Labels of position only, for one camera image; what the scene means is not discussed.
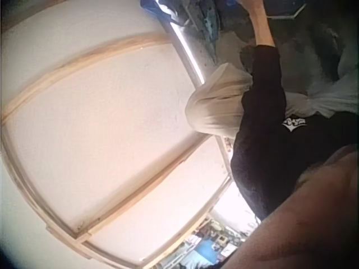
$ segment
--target black shirt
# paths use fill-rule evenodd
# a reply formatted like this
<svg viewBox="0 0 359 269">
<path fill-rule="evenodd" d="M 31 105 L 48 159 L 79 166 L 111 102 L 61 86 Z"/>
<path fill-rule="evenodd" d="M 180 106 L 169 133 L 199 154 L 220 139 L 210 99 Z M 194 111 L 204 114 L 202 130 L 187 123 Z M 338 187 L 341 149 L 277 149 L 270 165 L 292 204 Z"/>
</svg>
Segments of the black shirt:
<svg viewBox="0 0 359 269">
<path fill-rule="evenodd" d="M 299 176 L 343 146 L 357 143 L 358 116 L 285 119 L 277 48 L 255 48 L 253 86 L 244 93 L 244 115 L 234 142 L 231 167 L 240 192 L 263 220 L 293 192 Z"/>
</svg>

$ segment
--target sleeve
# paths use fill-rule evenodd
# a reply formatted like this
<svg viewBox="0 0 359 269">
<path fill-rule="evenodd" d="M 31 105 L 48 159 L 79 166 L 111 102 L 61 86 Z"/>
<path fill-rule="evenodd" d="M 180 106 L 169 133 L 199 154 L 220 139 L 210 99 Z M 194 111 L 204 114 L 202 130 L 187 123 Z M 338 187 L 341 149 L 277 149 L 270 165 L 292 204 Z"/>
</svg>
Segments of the sleeve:
<svg viewBox="0 0 359 269">
<path fill-rule="evenodd" d="M 262 220 L 287 195 L 281 187 L 289 137 L 282 126 L 286 97 L 277 48 L 256 47 L 252 76 L 253 86 L 242 98 L 244 115 L 231 167 L 241 194 Z"/>
</svg>

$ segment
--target hand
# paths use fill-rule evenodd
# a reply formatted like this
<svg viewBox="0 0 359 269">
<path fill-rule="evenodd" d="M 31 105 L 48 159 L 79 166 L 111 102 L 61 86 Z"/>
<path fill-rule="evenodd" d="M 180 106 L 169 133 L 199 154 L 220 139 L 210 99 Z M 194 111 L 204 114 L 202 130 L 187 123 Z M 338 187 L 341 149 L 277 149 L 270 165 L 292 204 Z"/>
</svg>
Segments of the hand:
<svg viewBox="0 0 359 269">
<path fill-rule="evenodd" d="M 263 0 L 236 0 L 249 14 L 256 13 L 264 9 Z"/>
</svg>

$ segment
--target wooden beam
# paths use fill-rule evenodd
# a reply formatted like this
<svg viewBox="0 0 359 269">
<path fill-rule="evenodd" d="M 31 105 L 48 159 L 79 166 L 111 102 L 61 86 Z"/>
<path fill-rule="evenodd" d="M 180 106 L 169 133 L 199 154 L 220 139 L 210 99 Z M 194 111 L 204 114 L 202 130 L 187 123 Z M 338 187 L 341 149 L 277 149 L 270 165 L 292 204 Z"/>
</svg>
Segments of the wooden beam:
<svg viewBox="0 0 359 269">
<path fill-rule="evenodd" d="M 13 28 L 17 24 L 25 21 L 26 19 L 32 17 L 33 15 L 36 15 L 37 13 L 46 10 L 49 7 L 53 7 L 65 1 L 67 0 L 47 0 L 45 2 L 32 5 L 28 9 L 21 11 L 18 14 L 5 16 L 1 20 L 1 34 L 5 33 L 7 30 Z"/>
<path fill-rule="evenodd" d="M 232 182 L 232 177 L 227 176 L 222 185 L 212 195 L 211 199 L 208 200 L 204 207 L 187 223 L 187 225 L 183 227 L 172 239 L 165 243 L 165 245 L 163 245 L 158 251 L 145 259 L 138 269 L 151 268 L 163 260 L 166 256 L 171 254 L 202 223 L 202 221 L 205 220 L 208 212 L 213 209 L 215 204 Z"/>
<path fill-rule="evenodd" d="M 94 233 L 108 225 L 110 222 L 121 216 L 141 199 L 152 192 L 159 184 L 161 184 L 174 169 L 176 169 L 181 163 L 186 161 L 211 135 L 198 133 L 193 144 L 186 148 L 177 158 L 175 158 L 170 164 L 168 164 L 159 173 L 149 179 L 144 185 L 137 189 L 134 193 L 126 197 L 123 201 L 118 203 L 112 209 L 102 214 L 99 218 L 96 218 L 88 226 L 83 228 L 77 236 L 76 241 L 82 243 L 88 240 Z"/>
<path fill-rule="evenodd" d="M 109 44 L 85 53 L 59 66 L 55 70 L 45 73 L 42 75 L 42 77 L 35 80 L 29 86 L 25 87 L 25 89 L 12 101 L 10 101 L 10 103 L 2 110 L 2 125 L 4 125 L 12 115 L 14 115 L 31 99 L 58 81 L 81 69 L 119 54 L 169 43 L 171 43 L 171 41 L 166 34 L 141 34 L 131 38 L 124 38 L 113 41 Z"/>
<path fill-rule="evenodd" d="M 47 224 L 47 230 L 71 249 L 77 249 L 76 252 L 86 258 L 94 258 L 99 262 L 105 263 L 114 268 L 127 269 L 137 267 L 136 264 L 111 256 L 109 253 L 101 251 L 100 249 L 91 248 L 90 245 L 78 244 L 75 241 L 74 232 L 69 230 L 60 219 L 52 215 L 47 206 L 43 203 L 41 197 L 39 197 L 36 191 L 31 187 L 31 183 L 27 180 L 27 177 L 22 174 L 22 170 L 19 169 L 18 163 L 12 154 L 13 151 L 11 151 L 11 143 L 6 136 L 6 131 L 4 129 L 5 128 L 2 129 L 1 134 L 1 155 L 7 171 L 25 201 Z"/>
</svg>

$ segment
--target white logo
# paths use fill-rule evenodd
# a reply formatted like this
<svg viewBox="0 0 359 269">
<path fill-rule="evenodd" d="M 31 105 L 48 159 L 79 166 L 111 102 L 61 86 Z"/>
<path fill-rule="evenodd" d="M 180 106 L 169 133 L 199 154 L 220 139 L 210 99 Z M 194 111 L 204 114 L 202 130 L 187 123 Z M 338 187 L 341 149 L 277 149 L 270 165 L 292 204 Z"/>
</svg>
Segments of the white logo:
<svg viewBox="0 0 359 269">
<path fill-rule="evenodd" d="M 305 119 L 286 119 L 282 125 L 286 126 L 289 131 L 293 131 L 294 129 L 300 127 L 300 126 L 306 126 Z"/>
</svg>

